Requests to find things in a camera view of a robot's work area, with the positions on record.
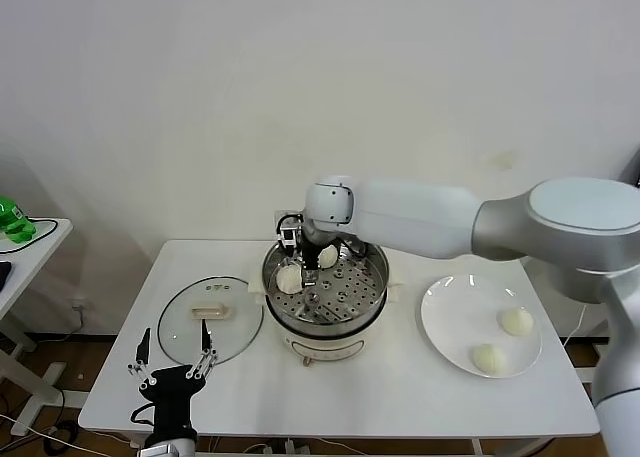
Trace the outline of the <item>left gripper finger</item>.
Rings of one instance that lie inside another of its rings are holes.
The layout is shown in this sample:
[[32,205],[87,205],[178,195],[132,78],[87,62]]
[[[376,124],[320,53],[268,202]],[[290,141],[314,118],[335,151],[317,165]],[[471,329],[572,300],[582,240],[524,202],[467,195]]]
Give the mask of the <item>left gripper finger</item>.
[[127,366],[129,373],[136,376],[139,381],[139,389],[144,390],[152,383],[152,377],[148,372],[149,353],[150,353],[150,337],[151,329],[146,328],[140,343],[136,347],[135,359],[133,363]]
[[186,374],[187,379],[206,379],[218,360],[217,350],[213,347],[211,332],[205,319],[201,320],[201,352],[196,362]]

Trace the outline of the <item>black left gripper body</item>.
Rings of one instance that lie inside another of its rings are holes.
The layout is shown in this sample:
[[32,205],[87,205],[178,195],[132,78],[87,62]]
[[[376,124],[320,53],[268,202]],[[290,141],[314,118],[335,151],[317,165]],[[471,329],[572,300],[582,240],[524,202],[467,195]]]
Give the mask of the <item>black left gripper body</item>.
[[203,376],[188,378],[188,365],[158,369],[151,373],[153,385],[144,381],[140,394],[154,408],[153,430],[148,440],[196,440],[191,423],[191,398],[206,384]]

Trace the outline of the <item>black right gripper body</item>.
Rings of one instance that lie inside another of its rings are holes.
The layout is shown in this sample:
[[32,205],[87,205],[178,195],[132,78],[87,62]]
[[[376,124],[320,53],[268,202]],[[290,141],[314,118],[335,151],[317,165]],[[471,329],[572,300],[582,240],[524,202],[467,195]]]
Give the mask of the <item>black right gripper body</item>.
[[310,221],[304,221],[302,224],[300,246],[305,268],[317,270],[319,255],[323,250],[323,233]]

